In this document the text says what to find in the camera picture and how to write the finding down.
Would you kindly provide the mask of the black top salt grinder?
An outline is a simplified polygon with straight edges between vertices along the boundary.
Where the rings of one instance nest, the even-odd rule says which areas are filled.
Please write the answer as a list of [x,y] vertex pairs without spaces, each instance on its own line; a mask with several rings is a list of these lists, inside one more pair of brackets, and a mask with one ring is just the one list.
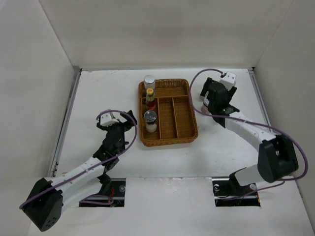
[[144,113],[145,127],[149,133],[154,133],[157,130],[157,114],[153,110],[147,110]]

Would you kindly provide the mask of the red sauce bottle yellow cap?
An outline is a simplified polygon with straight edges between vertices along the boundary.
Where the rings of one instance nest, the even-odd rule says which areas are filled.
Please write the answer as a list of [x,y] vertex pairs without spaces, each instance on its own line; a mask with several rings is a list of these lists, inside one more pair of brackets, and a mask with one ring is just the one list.
[[146,90],[146,108],[151,111],[156,108],[155,91],[153,88]]

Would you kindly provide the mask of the blue label bead bottle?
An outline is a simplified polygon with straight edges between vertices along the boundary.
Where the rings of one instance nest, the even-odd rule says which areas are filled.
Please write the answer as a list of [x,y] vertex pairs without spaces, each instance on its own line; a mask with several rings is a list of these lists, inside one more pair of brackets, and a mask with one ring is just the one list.
[[155,85],[156,79],[153,75],[146,75],[144,77],[144,87],[145,90],[151,88],[151,89],[155,89],[156,85]]

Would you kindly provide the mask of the satay sauce jar white lid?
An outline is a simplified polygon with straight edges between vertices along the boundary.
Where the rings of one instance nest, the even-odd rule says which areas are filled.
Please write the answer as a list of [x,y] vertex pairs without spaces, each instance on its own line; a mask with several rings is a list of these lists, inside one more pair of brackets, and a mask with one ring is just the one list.
[[205,98],[204,101],[203,101],[203,105],[201,107],[201,112],[202,113],[209,114],[208,105],[209,105],[209,100],[207,98]]

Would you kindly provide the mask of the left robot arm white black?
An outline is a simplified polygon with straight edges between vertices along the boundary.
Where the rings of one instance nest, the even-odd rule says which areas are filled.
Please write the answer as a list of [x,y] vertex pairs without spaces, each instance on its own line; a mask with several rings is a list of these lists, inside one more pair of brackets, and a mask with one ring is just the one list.
[[107,172],[115,167],[119,157],[131,146],[125,133],[137,127],[132,111],[119,112],[125,121],[116,119],[114,110],[101,112],[97,128],[106,132],[98,150],[83,164],[59,177],[43,177],[30,191],[19,209],[44,232],[54,226],[62,213],[72,204],[86,202],[93,195],[105,196],[110,192],[111,178]]

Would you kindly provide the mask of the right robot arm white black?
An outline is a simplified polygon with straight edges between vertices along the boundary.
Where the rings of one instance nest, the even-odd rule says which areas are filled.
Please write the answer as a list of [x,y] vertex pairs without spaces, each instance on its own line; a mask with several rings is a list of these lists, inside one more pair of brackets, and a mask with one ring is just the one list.
[[214,121],[238,134],[258,152],[256,165],[229,175],[227,186],[233,195],[241,194],[257,182],[273,183],[299,168],[293,143],[288,137],[250,124],[239,109],[230,105],[236,90],[235,86],[227,88],[223,81],[207,78],[200,94]]

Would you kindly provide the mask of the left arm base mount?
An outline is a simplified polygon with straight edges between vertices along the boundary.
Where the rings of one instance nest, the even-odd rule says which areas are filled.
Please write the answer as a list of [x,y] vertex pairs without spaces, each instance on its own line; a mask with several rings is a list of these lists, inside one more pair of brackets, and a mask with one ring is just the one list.
[[88,197],[79,203],[79,207],[124,207],[126,194],[126,179],[113,178],[108,187],[92,197]]

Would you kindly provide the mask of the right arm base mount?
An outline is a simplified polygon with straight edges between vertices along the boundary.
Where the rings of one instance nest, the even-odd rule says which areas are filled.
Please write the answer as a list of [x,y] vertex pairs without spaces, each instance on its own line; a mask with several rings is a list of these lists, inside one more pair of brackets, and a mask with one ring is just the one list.
[[212,185],[216,207],[260,207],[255,183],[234,187],[228,177],[223,177],[213,178]]

